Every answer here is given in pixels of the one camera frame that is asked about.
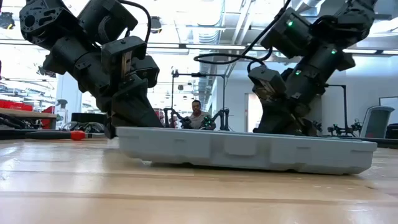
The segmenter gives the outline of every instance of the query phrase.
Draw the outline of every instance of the screwdriver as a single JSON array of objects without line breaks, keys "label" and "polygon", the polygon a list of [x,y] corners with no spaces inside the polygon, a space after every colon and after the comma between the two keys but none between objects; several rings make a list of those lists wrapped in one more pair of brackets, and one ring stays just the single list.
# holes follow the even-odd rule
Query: screwdriver
[{"label": "screwdriver", "polygon": [[26,133],[25,137],[28,139],[39,140],[56,140],[56,139],[72,139],[82,140],[88,138],[104,138],[104,134],[85,133],[84,131],[35,131]]}]

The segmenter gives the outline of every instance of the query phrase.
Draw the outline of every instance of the wooden tabletop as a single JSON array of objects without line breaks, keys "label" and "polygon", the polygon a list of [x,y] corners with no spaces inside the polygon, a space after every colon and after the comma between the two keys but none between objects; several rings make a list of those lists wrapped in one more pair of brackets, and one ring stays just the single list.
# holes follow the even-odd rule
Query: wooden tabletop
[{"label": "wooden tabletop", "polygon": [[23,117],[23,118],[43,118],[43,119],[57,118],[56,114],[39,113],[39,112],[23,111],[23,110],[12,110],[12,109],[5,109],[5,108],[0,108],[0,113],[6,114],[9,116]]},{"label": "wooden tabletop", "polygon": [[117,140],[0,141],[1,224],[395,224],[397,212],[396,149],[333,176],[156,165]]}]

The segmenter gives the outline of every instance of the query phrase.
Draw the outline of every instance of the gray plastic tray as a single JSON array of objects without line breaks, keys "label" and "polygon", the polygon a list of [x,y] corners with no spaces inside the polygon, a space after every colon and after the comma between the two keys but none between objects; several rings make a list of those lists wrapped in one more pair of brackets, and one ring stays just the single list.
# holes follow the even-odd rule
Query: gray plastic tray
[{"label": "gray plastic tray", "polygon": [[375,142],[276,134],[118,127],[129,157],[170,164],[316,174],[358,174],[372,164]]}]

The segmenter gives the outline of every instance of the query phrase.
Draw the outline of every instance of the gray chair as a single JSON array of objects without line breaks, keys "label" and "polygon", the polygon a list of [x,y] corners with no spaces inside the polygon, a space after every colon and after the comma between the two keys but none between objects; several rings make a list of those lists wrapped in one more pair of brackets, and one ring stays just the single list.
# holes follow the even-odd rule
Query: gray chair
[{"label": "gray chair", "polygon": [[366,111],[360,138],[386,138],[390,114],[395,109],[389,106],[372,106]]}]

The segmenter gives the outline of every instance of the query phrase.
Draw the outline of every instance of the wooden table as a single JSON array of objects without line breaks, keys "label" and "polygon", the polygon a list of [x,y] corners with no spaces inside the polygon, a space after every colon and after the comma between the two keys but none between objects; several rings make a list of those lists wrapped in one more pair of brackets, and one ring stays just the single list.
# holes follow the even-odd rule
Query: wooden table
[{"label": "wooden table", "polygon": [[39,113],[33,111],[23,111],[23,110],[12,110],[0,108],[0,113],[6,114],[8,116],[13,116],[20,119],[49,119],[50,128],[55,129],[57,122],[57,115],[50,113]]},{"label": "wooden table", "polygon": [[332,176],[150,165],[117,140],[0,141],[1,224],[386,224],[397,212],[396,149]]}]

